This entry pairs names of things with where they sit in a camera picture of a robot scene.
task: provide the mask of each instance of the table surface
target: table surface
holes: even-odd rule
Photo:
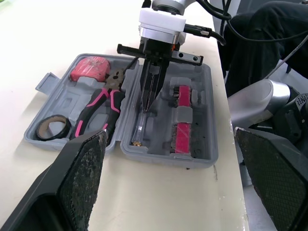
[[[23,134],[47,99],[35,91],[47,72],[61,77],[81,53],[117,54],[138,47],[142,0],[6,0],[0,3],[0,227],[34,179],[57,157],[26,143]],[[187,23],[213,28],[197,3]],[[214,39],[187,35],[181,51],[211,67],[219,158],[186,170],[125,158],[119,144],[104,160],[90,231],[244,231],[244,196],[230,113]]]

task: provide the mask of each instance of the plastic compartment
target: plastic compartment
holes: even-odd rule
[[[173,89],[189,85],[192,89],[191,153],[171,154],[173,127],[178,116],[174,108]],[[182,167],[210,167],[218,158],[215,127],[214,100],[210,68],[207,65],[192,66],[171,63],[164,87],[150,109],[142,147],[131,145],[140,106],[140,88],[136,89],[129,109],[128,123],[121,148],[128,158],[148,163],[160,163]]]
[[[75,126],[79,114],[83,108],[90,101],[91,95],[96,89],[102,88],[105,83],[97,82],[93,78],[81,77],[78,82],[73,82],[70,79],[70,73],[77,65],[77,63],[88,57],[88,56],[101,56],[106,58],[111,66],[112,73],[114,70],[119,68],[125,68],[132,60],[132,58],[126,58],[121,56],[108,56],[108,55],[97,55],[97,54],[81,54],[79,55],[72,65],[68,68],[67,72],[64,74],[62,79],[58,79],[55,75],[49,73],[37,86],[37,90],[46,93],[49,95],[48,100],[45,102],[39,113],[33,119],[29,128],[26,130],[24,139],[32,143],[34,146],[43,148],[46,150],[55,150],[60,151],[64,145],[69,140],[69,136],[73,130],[71,128],[67,138],[55,139],[52,141],[39,141],[36,138],[35,130],[38,123],[51,116],[51,115],[64,115],[69,118],[69,121],[72,124],[72,127]],[[114,135],[111,139],[110,144],[106,147],[106,153],[111,152],[114,149],[116,140],[120,140],[123,134],[125,119],[127,118],[126,110],[128,108],[129,98],[131,95],[131,90],[133,89],[133,82],[135,76],[138,75],[139,61],[126,72],[126,78],[124,79],[122,85],[122,91],[125,92],[125,99],[121,104],[121,114],[117,121],[117,126],[114,132]],[[108,113],[110,110],[110,99],[107,100],[91,117],[91,120],[88,123],[88,126],[85,130],[85,133],[95,131],[99,128],[102,128],[105,124],[105,121],[108,119]]]
[[[61,150],[67,138],[52,141],[38,141],[35,129],[38,123],[51,115],[61,114],[69,118],[72,127],[82,109],[89,102],[91,94],[104,83],[95,79],[81,77],[78,82],[72,82],[70,72],[83,58],[96,54],[79,55],[62,79],[53,74],[47,74],[39,83],[37,90],[49,95],[37,116],[25,132],[25,140],[36,147],[47,150]],[[115,69],[126,67],[131,58],[122,56],[102,56],[109,60],[111,72]],[[133,160],[175,165],[187,168],[210,167],[218,158],[217,134],[215,126],[214,99],[210,68],[207,65],[192,66],[187,64],[170,63],[163,89],[157,96],[149,112],[146,122],[145,135],[142,147],[132,146],[131,140],[136,126],[140,108],[140,76],[142,66],[136,63],[131,70],[126,72],[122,85],[125,99],[121,104],[121,114],[117,121],[116,129],[110,144],[106,147],[106,153],[110,153],[116,141],[121,141],[121,149],[124,154]],[[173,89],[179,85],[189,85],[192,89],[190,108],[174,108]],[[110,102],[103,104],[86,128],[85,133],[101,128],[108,117]],[[170,145],[173,127],[179,122],[189,122],[192,127],[191,153],[170,153]]]

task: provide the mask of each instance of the pink rubber strip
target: pink rubber strip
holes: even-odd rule
[[[189,142],[191,135],[191,125],[178,123],[175,153],[189,153]]]
[[[112,110],[120,113],[120,110],[118,110],[116,107],[115,107],[115,101],[114,101],[114,93],[117,92],[119,90],[112,90],[111,93],[110,93],[110,107]]]
[[[178,106],[191,106],[191,89],[189,86],[180,86]],[[178,123],[175,153],[189,153],[190,136],[191,125],[187,123]]]
[[[189,86],[180,86],[178,106],[191,106],[191,89]]]
[[[82,123],[83,123],[83,121],[80,120],[79,123],[78,123],[78,125],[77,125],[77,129],[76,129],[76,132],[75,132],[75,137],[78,137],[78,136],[79,136]]]
[[[100,100],[100,98],[101,98],[103,95],[105,95],[105,96],[106,96],[106,99],[108,99],[109,94],[108,94],[108,91],[107,91],[105,88],[102,89],[102,92],[96,97],[96,99],[95,99],[92,103],[88,104],[87,107],[92,107],[92,106],[94,106],[94,105],[98,102],[98,100]]]

